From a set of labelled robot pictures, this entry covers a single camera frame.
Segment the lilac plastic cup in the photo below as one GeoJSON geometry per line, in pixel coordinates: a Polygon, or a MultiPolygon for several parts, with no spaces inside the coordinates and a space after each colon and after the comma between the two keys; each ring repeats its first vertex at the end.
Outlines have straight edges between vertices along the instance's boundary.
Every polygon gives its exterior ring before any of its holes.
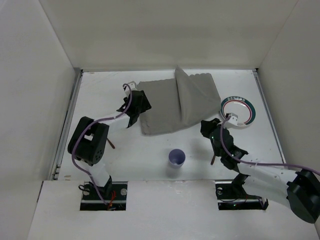
{"type": "Polygon", "coordinates": [[[168,175],[172,178],[178,176],[185,160],[186,155],[181,149],[171,150],[168,155],[168,175]]]}

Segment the brown wooden spoon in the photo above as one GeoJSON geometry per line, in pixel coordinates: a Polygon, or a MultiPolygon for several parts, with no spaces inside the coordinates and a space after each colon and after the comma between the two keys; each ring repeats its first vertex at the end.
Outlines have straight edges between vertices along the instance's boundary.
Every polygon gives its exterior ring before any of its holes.
{"type": "Polygon", "coordinates": [[[211,162],[210,162],[210,165],[211,165],[211,166],[214,164],[215,159],[216,159],[216,156],[215,156],[215,155],[213,155],[213,157],[212,157],[212,159],[211,159],[211,162]]]}

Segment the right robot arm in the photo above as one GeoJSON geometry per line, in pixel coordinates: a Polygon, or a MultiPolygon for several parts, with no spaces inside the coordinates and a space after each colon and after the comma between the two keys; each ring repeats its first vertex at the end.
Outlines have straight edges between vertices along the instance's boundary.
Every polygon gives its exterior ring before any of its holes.
{"type": "Polygon", "coordinates": [[[314,224],[320,216],[319,172],[285,163],[253,160],[249,153],[234,144],[226,123],[214,118],[200,122],[200,132],[210,140],[215,157],[227,169],[237,173],[231,185],[238,195],[272,200],[289,208],[304,222],[314,224]]]}

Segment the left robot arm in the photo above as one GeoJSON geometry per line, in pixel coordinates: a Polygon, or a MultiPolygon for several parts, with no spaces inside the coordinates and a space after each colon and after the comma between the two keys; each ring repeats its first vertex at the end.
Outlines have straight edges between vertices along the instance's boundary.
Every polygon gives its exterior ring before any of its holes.
{"type": "Polygon", "coordinates": [[[89,176],[93,188],[102,196],[112,188],[112,177],[102,161],[108,134],[132,127],[142,113],[152,108],[143,90],[130,90],[123,100],[118,115],[96,120],[83,116],[67,146],[74,166],[89,176]]]}

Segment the brown wooden fork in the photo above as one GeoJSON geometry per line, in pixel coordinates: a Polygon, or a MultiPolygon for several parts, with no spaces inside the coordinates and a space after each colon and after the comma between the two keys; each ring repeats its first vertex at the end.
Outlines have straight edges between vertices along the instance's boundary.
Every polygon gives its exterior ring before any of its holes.
{"type": "Polygon", "coordinates": [[[109,143],[109,145],[113,148],[113,149],[115,149],[115,145],[107,138],[107,141],[108,141],[108,143],[109,143]]]}

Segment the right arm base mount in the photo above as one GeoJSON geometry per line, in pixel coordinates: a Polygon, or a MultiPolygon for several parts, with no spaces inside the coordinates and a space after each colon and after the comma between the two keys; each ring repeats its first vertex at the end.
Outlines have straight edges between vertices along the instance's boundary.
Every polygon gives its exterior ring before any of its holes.
{"type": "Polygon", "coordinates": [[[269,206],[269,201],[256,195],[248,194],[243,185],[247,176],[239,173],[233,180],[216,181],[215,194],[220,211],[262,210],[269,206]]]}

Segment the white plate green red rim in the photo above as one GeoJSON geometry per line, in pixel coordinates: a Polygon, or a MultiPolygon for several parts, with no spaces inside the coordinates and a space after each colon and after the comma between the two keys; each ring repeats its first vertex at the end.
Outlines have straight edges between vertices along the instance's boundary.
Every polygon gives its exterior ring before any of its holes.
{"type": "Polygon", "coordinates": [[[227,113],[238,115],[239,126],[232,128],[246,128],[250,126],[257,115],[254,105],[241,96],[229,96],[222,100],[220,104],[220,115],[223,120],[226,119],[227,113]]]}

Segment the grey cloth placemat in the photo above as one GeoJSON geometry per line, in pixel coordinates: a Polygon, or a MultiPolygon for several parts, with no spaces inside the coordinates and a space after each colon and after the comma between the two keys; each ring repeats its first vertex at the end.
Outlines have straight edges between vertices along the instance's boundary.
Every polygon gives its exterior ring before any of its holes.
{"type": "Polygon", "coordinates": [[[141,81],[137,89],[144,91],[151,105],[139,117],[146,136],[190,128],[221,110],[221,97],[210,73],[188,75],[177,67],[173,78],[141,81]]]}

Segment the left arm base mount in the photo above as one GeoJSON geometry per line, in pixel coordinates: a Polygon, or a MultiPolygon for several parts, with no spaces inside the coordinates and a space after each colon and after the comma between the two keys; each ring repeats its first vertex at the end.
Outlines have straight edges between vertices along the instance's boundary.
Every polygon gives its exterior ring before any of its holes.
{"type": "Polygon", "coordinates": [[[115,181],[108,190],[98,187],[100,195],[97,194],[91,182],[85,182],[78,186],[82,191],[81,211],[125,211],[127,206],[128,182],[115,181]]]}

